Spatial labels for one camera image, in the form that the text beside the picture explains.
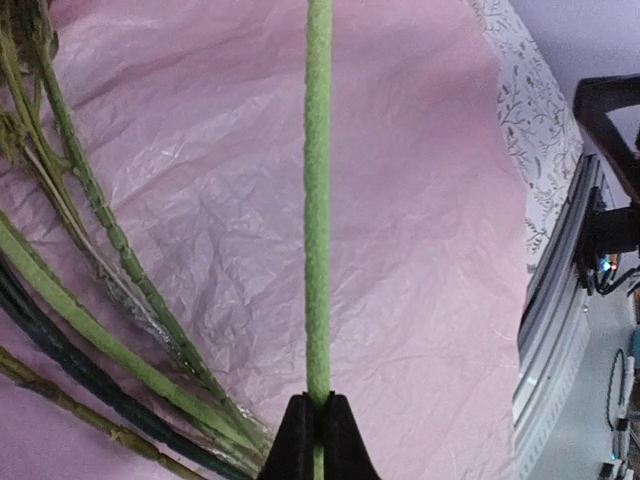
floral patterned fabric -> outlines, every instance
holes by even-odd
[[[509,1],[466,2],[502,59],[498,120],[528,188],[526,262],[532,276],[567,198],[583,140],[549,66]]]

pink tablecloth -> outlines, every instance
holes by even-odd
[[[335,9],[333,386],[385,480],[508,478],[525,192],[496,119],[498,61],[463,2]],[[54,2],[59,79],[121,225],[222,383],[274,428],[305,388],[305,13],[302,0]],[[153,358],[33,182],[1,165],[3,210]],[[77,390],[0,326],[10,351]],[[170,478],[4,379],[0,411],[1,479]]]

crumpled plastic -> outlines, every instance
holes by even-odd
[[[305,389],[306,7],[53,5],[55,68],[121,226],[222,384],[273,429]],[[509,478],[526,192],[496,119],[498,60],[462,2],[336,0],[334,28],[332,387],[382,478]],[[101,322],[162,366],[35,182],[0,165],[2,209]],[[7,349],[115,418],[4,313],[0,326]],[[0,409],[2,479],[172,478],[1,376]]]

floral pattern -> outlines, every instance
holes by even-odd
[[[498,120],[528,189],[526,262],[530,278],[564,204],[583,140],[551,69],[508,0],[466,0],[502,60]]]

gray floor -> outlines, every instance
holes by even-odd
[[[637,262],[636,256],[625,258],[627,266]],[[530,480],[595,480],[602,463],[611,461],[607,390],[616,351],[628,351],[635,326],[631,311],[623,288],[605,298],[590,299],[589,345],[554,433]]]

